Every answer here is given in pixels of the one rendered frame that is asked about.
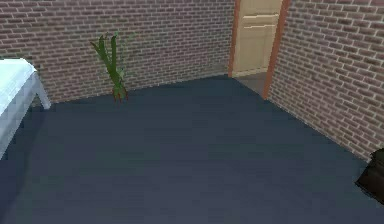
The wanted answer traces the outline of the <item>green house plant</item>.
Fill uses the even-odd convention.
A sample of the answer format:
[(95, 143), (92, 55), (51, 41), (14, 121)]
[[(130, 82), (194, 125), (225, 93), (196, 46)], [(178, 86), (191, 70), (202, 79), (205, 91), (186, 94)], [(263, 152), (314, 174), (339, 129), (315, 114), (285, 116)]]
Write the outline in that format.
[(107, 74), (113, 83), (114, 101), (122, 102), (123, 98), (128, 98), (128, 92), (123, 81), (124, 69), (117, 67), (117, 37), (117, 32), (111, 38), (107, 34), (102, 34), (97, 43), (91, 42), (91, 46), (105, 65)]

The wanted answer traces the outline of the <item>beige room door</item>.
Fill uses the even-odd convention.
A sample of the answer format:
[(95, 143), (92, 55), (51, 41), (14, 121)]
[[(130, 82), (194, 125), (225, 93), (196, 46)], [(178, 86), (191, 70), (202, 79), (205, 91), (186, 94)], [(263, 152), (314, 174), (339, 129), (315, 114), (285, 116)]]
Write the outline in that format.
[(266, 72), (283, 0), (241, 0), (233, 76)]

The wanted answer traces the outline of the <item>white bed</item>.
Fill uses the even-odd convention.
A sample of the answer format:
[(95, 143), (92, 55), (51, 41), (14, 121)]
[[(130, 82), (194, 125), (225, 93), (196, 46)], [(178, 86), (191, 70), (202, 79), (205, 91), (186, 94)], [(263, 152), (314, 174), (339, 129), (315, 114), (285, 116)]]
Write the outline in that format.
[(0, 159), (35, 96), (45, 110), (51, 107), (37, 69), (24, 58), (0, 59)]

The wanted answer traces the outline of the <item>black cabinet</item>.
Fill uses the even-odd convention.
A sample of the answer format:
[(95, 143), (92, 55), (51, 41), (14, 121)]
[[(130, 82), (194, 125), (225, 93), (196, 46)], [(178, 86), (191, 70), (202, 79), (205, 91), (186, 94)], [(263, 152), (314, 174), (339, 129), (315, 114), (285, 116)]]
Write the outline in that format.
[(384, 148), (371, 154), (371, 161), (355, 184), (384, 206)]

